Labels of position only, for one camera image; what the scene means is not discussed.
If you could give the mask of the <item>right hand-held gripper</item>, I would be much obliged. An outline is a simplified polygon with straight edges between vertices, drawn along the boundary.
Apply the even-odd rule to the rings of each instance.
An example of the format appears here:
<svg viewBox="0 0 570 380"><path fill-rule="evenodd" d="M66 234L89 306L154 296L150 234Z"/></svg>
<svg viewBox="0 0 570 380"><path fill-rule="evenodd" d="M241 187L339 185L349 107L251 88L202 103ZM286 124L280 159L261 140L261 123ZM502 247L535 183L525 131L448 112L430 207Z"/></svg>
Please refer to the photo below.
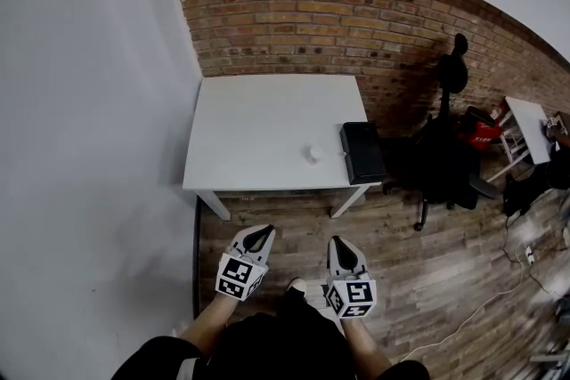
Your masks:
<svg viewBox="0 0 570 380"><path fill-rule="evenodd" d="M376 280L366 272L366 258L351 241L338 235L328 244L327 303L339 319L360 319L376 306Z"/></svg>

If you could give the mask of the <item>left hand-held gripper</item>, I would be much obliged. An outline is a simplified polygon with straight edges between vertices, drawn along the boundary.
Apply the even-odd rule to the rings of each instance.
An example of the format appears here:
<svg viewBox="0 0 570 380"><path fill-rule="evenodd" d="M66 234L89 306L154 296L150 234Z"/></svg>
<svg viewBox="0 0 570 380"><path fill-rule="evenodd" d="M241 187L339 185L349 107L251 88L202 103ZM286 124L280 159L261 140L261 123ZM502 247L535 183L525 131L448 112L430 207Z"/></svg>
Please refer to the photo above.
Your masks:
<svg viewBox="0 0 570 380"><path fill-rule="evenodd" d="M267 260L275 236L276 230L271 224L238 231L218 264L216 292L245 301L269 270Z"/></svg>

